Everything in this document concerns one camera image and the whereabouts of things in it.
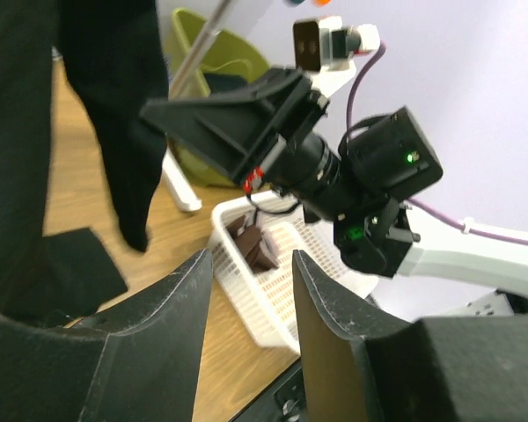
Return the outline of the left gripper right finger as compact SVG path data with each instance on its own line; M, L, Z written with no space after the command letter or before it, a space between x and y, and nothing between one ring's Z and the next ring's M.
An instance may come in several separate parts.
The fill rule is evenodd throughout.
M528 315L403 321L292 256L312 421L528 421Z

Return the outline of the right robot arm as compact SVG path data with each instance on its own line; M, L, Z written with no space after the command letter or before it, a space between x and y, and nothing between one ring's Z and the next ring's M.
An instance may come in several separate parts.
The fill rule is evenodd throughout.
M414 203L443 168L408 109L358 122L332 150L314 132L328 104L302 70L272 68L235 91L149 100L141 115L248 200L270 186L293 196L306 222L330 222L353 270L460 280L528 299L528 236L451 222Z

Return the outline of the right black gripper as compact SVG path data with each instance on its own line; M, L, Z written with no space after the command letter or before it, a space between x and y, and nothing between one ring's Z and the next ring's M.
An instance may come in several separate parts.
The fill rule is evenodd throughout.
M140 115L233 184L258 189L281 178L328 105L303 71L272 68L207 97L150 99Z

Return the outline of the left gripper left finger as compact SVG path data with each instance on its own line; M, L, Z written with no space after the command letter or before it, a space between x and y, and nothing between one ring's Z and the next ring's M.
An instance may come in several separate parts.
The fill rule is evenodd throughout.
M189 421L212 286L201 250L70 328L0 316L0 421Z

